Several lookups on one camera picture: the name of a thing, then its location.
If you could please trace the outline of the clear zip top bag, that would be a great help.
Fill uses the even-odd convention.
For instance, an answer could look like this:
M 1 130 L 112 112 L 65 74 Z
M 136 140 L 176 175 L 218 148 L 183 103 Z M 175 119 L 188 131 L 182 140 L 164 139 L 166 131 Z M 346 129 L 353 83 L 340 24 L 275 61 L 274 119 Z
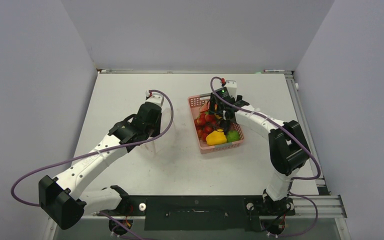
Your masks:
M 161 134 L 166 130 L 171 122 L 172 111 L 170 108 L 166 107 L 162 111 L 161 121 L 160 121 L 160 130 L 156 135 Z M 147 142 L 139 146 L 139 154 L 141 157 L 146 158 L 155 158 L 156 156 L 163 153 L 163 151 L 168 150 L 169 147 L 175 142 L 176 139 L 176 125 L 174 120 L 172 121 L 170 128 L 165 132 L 165 134 L 159 137 L 156 140 Z

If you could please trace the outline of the aluminium rail frame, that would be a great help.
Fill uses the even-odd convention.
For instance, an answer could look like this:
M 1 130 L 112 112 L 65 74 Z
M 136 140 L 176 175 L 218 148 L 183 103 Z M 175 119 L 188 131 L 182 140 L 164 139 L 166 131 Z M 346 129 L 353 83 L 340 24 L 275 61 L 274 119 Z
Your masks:
M 320 166 L 320 161 L 318 159 L 317 151 L 314 145 L 314 141 L 312 138 L 312 134 L 308 125 L 308 121 L 306 119 L 305 113 L 304 113 L 304 108 L 301 103 L 298 91 L 299 91 L 299 85 L 294 79 L 294 71 L 293 70 L 279 70 L 279 69 L 269 69 L 269 70 L 262 70 L 260 72 L 261 74 L 270 74 L 270 75 L 275 75 L 275 74 L 283 74 L 286 80 L 286 84 L 289 89 L 289 93 L 292 99 L 293 107 L 295 110 L 295 114 L 297 116 L 298 121 L 301 123 L 301 126 L 303 128 L 303 132 L 305 134 L 305 137 L 308 142 L 308 146 L 310 147 L 311 152 L 313 153 L 314 157 L 316 158 L 317 164 L 315 164 L 312 160 L 310 161 L 311 165 L 311 170 L 314 174 L 317 173 L 317 168 L 316 165 Z M 339 238 L 341 240 L 350 240 L 351 235 L 349 233 L 349 229 L 346 223 L 346 212 L 344 208 L 344 204 L 342 202 L 341 196 L 337 195 L 338 200 L 340 202 L 340 209 L 343 210 L 343 214 L 341 217 L 335 217 L 335 226 L 338 231 Z

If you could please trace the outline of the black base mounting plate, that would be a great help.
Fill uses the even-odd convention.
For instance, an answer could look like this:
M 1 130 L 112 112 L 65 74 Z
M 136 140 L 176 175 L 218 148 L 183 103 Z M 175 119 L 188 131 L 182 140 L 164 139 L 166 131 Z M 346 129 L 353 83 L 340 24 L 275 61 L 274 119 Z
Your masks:
M 129 220 L 144 217 L 146 231 L 260 232 L 296 212 L 289 197 L 274 202 L 261 195 L 130 195 L 104 213 Z

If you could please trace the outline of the green lime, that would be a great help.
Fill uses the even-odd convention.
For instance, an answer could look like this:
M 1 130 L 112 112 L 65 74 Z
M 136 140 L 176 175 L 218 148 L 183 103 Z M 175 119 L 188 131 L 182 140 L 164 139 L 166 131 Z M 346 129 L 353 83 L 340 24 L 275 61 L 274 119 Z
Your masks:
M 241 135 L 238 131 L 236 130 L 230 130 L 227 134 L 226 134 L 226 140 L 228 143 L 232 143 L 232 142 L 237 142 L 237 141 L 240 141 L 241 140 Z

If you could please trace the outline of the pink plastic basket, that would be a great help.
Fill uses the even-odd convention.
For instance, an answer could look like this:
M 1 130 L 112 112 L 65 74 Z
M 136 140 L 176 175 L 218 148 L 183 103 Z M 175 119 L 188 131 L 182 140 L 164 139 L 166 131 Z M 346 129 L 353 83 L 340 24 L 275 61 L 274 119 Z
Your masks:
M 189 104 L 189 110 L 191 113 L 192 120 L 194 121 L 196 118 L 200 116 L 199 109 L 207 102 L 207 100 L 210 99 L 210 93 L 205 93 L 201 95 L 195 95 L 188 97 L 187 101 Z M 244 134 L 242 132 L 241 127 L 237 124 L 232 122 L 229 127 L 230 131 L 236 131 L 239 135 L 239 140 L 227 142 L 223 144 L 218 145 L 208 145 L 205 141 L 202 140 L 201 137 L 199 137 L 198 133 L 195 133 L 195 138 L 198 141 L 199 150 L 202 154 L 207 154 L 210 152 L 216 152 L 216 151 L 222 151 L 227 150 L 231 148 L 239 147 L 244 142 Z

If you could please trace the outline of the red strawberry cluster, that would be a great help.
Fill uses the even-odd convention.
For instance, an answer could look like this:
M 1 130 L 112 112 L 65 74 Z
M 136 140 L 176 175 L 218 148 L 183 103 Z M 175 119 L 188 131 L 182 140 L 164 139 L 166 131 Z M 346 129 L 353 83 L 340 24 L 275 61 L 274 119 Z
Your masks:
M 198 138 L 206 143 L 208 135 L 214 131 L 221 131 L 221 120 L 221 117 L 216 114 L 209 114 L 207 111 L 199 112 L 193 121 Z

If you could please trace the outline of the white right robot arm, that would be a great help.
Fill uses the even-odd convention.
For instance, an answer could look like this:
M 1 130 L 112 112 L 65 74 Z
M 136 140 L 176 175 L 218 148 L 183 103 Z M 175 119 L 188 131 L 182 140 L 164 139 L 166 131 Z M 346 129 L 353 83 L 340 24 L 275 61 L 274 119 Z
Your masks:
M 268 141 L 269 156 L 274 167 L 273 175 L 263 192 L 263 209 L 277 213 L 288 196 L 290 185 L 309 159 L 307 141 L 300 124 L 272 118 L 248 102 L 232 97 L 227 87 L 219 88 L 210 95 L 209 111 L 259 134 Z

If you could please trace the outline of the yellow bell pepper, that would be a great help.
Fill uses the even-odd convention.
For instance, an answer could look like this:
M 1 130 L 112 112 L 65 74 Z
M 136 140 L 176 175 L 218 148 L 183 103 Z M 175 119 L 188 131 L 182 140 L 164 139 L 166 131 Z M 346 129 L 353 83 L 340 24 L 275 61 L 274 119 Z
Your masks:
M 205 138 L 206 144 L 209 146 L 222 145 L 227 143 L 227 137 L 221 129 L 214 130 Z

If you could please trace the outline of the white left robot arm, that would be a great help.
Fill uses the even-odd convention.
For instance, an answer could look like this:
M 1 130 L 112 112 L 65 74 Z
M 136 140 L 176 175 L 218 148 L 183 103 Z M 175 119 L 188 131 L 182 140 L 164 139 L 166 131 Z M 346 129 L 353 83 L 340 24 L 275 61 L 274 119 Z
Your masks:
M 149 97 L 136 114 L 117 122 L 89 156 L 55 177 L 46 175 L 39 181 L 39 206 L 62 230 L 74 226 L 84 214 L 111 210 L 116 215 L 123 215 L 128 211 L 127 193 L 121 187 L 112 185 L 95 192 L 85 189 L 134 147 L 158 137 L 163 102 L 163 97 Z

